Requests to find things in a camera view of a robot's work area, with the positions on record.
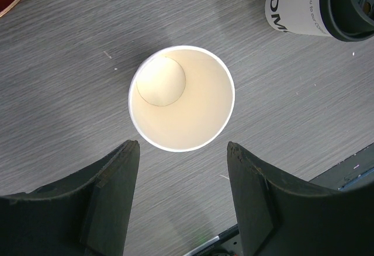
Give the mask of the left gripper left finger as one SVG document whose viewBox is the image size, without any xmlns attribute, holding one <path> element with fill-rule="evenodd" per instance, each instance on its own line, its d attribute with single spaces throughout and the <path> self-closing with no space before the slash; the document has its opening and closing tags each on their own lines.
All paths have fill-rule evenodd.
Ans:
<svg viewBox="0 0 374 256">
<path fill-rule="evenodd" d="M 63 179 L 2 196 L 1 254 L 122 255 L 139 162 L 128 140 Z"/>
</svg>

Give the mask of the white paper cup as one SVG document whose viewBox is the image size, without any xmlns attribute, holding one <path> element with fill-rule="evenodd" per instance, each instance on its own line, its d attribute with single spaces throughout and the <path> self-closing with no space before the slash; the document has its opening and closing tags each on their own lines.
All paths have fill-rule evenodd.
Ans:
<svg viewBox="0 0 374 256">
<path fill-rule="evenodd" d="M 266 0 L 265 16 L 280 32 L 331 36 L 322 20 L 320 0 Z"/>
<path fill-rule="evenodd" d="M 197 150 L 225 128 L 235 103 L 225 63 L 196 46 L 172 46 L 146 58 L 129 88 L 128 109 L 138 133 L 170 152 Z"/>
</svg>

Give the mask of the black cup lid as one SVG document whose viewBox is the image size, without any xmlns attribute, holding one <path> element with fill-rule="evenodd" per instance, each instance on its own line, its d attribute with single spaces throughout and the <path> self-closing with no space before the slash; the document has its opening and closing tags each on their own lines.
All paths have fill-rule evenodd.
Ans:
<svg viewBox="0 0 374 256">
<path fill-rule="evenodd" d="M 324 26 L 344 42 L 373 37 L 373 0 L 319 0 Z"/>
</svg>

